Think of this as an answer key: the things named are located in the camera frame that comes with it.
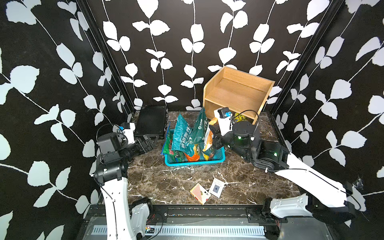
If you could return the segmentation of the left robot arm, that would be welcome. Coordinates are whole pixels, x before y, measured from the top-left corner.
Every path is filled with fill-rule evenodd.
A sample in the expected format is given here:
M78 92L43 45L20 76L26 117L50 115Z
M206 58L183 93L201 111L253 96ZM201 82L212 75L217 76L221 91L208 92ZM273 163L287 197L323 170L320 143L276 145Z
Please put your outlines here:
M101 150L94 179L105 201L107 238L109 240L144 240L149 217L154 215L147 197L129 204L128 167L130 161L154 148L146 135L130 142L123 133L98 137Z

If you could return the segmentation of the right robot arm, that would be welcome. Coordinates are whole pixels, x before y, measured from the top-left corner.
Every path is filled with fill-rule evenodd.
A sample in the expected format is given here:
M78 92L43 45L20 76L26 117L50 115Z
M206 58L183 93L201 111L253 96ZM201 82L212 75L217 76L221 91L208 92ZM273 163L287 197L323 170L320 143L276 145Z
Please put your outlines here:
M313 217L338 225L357 217L361 205L348 201L351 184L333 181L303 163L278 142L261 139L258 126L248 122L221 128L209 125L214 147L227 147L255 168L283 177L304 190L298 197L265 200L265 218Z

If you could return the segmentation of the orange white small packet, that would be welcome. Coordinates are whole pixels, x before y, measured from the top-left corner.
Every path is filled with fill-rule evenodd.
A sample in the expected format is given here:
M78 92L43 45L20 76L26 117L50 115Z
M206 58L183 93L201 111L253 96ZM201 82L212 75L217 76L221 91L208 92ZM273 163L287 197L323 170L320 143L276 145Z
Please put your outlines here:
M214 143L213 143L214 134L210 129L210 126L213 126L214 124L216 124L217 121L218 121L217 118L213 118L208 123L207 129L206 129L206 133L204 136L204 148L202 150L205 161L212 159L216 152L216 148L214 147Z

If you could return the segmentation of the bright green blue-topped bag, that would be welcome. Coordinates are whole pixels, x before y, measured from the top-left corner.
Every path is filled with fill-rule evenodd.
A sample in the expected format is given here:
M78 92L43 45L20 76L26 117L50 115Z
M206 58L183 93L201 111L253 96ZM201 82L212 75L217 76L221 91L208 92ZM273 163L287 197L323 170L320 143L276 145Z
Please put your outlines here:
M168 159L173 163L175 161L175 154L172 151L172 140L173 134L170 129L167 129L165 143L162 148L162 155L168 157Z

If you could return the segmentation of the teal and orange fertilizer bag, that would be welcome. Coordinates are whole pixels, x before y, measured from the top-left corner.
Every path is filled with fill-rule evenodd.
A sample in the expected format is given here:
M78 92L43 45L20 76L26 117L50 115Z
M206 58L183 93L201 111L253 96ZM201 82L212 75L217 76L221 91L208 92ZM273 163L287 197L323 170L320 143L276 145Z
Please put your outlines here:
M191 133L193 131L193 127L191 127L187 121L185 120L185 118L179 114L178 118L177 118L177 123L176 123L176 126L175 126L175 129L174 129L174 136L179 138L180 141L183 141L184 144L185 144L185 147L188 145L193 145L191 143Z

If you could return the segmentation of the dark green soil bag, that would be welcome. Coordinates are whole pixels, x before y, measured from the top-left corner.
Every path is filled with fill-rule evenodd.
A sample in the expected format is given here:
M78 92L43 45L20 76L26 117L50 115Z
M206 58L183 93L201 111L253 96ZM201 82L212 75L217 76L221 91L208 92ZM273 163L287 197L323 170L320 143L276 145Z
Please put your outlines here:
M193 145L199 145L204 141L206 128L208 125L208 118L206 116L205 108L202 108L195 121L193 131L191 133L191 143Z

